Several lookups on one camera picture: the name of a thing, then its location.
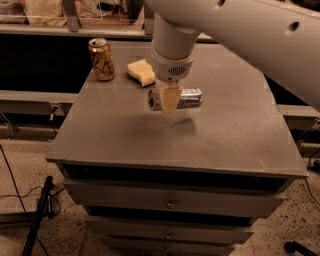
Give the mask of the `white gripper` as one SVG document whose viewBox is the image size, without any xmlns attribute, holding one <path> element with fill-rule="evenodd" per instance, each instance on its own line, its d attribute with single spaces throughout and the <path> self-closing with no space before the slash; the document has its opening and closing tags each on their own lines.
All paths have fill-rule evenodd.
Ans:
<svg viewBox="0 0 320 256">
<path fill-rule="evenodd" d="M 173 47 L 152 49 L 152 69 L 157 77 L 156 89 L 161 95 L 162 113 L 171 114 L 177 109 L 183 87 L 178 81 L 190 73 L 193 63 L 193 51 L 190 48 Z"/>
</svg>

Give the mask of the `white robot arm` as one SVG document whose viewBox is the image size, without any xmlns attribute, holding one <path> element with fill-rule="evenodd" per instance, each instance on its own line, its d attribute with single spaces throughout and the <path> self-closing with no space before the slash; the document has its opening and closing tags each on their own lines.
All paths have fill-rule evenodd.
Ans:
<svg viewBox="0 0 320 256">
<path fill-rule="evenodd" d="M 188 76 L 199 34 L 210 36 L 320 110 L 320 13 L 279 0 L 145 0 L 154 12 L 152 68 Z"/>
</svg>

